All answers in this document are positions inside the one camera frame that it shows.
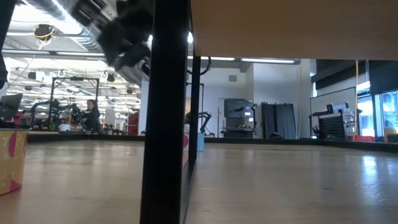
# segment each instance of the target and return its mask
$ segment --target shelf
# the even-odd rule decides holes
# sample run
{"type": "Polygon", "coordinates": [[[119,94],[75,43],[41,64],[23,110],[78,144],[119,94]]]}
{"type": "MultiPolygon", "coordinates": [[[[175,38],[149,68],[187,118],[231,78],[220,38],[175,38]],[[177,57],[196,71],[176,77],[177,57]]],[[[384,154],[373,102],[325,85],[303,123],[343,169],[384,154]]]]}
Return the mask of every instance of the shelf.
{"type": "Polygon", "coordinates": [[[197,54],[398,60],[396,0],[193,0],[197,54]]]}

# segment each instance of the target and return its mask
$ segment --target patterned box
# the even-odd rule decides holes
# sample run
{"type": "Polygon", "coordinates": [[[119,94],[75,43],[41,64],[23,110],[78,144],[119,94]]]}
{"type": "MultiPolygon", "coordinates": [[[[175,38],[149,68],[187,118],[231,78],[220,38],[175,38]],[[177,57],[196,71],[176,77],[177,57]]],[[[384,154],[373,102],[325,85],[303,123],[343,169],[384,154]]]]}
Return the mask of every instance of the patterned box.
{"type": "Polygon", "coordinates": [[[0,195],[22,185],[27,131],[0,131],[0,195]]]}

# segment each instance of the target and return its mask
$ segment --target exposed ceiling pipe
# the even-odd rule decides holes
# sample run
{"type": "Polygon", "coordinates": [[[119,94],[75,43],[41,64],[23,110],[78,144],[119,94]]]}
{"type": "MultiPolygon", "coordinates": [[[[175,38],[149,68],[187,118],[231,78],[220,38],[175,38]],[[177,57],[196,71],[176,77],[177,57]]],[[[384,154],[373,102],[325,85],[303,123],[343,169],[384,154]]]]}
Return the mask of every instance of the exposed ceiling pipe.
{"type": "Polygon", "coordinates": [[[57,26],[57,28],[63,33],[70,34],[71,30],[77,30],[73,34],[84,36],[84,38],[74,38],[73,40],[91,52],[101,52],[102,49],[96,41],[98,31],[92,27],[87,29],[81,26],[71,15],[68,10],[73,7],[73,1],[71,0],[22,0],[26,4],[33,6],[37,10],[52,16],[59,22],[65,24],[65,26],[57,26]]]}

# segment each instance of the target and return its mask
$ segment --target woman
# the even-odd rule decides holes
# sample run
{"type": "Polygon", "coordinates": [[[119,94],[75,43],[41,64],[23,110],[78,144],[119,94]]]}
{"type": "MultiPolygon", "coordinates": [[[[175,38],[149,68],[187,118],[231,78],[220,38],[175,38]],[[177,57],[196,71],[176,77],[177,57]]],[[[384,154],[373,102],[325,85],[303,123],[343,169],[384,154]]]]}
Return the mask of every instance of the woman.
{"type": "Polygon", "coordinates": [[[83,121],[85,122],[86,130],[100,131],[100,111],[98,111],[97,101],[87,100],[87,110],[83,115],[83,121]]]}

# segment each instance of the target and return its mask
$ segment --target computer monitor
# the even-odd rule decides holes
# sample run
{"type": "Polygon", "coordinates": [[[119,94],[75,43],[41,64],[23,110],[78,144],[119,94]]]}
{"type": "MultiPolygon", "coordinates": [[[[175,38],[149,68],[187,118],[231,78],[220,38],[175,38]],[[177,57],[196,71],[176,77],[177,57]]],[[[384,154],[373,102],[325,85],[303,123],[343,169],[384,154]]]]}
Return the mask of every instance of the computer monitor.
{"type": "Polygon", "coordinates": [[[0,118],[13,118],[21,104],[22,94],[2,96],[0,99],[0,118]]]}

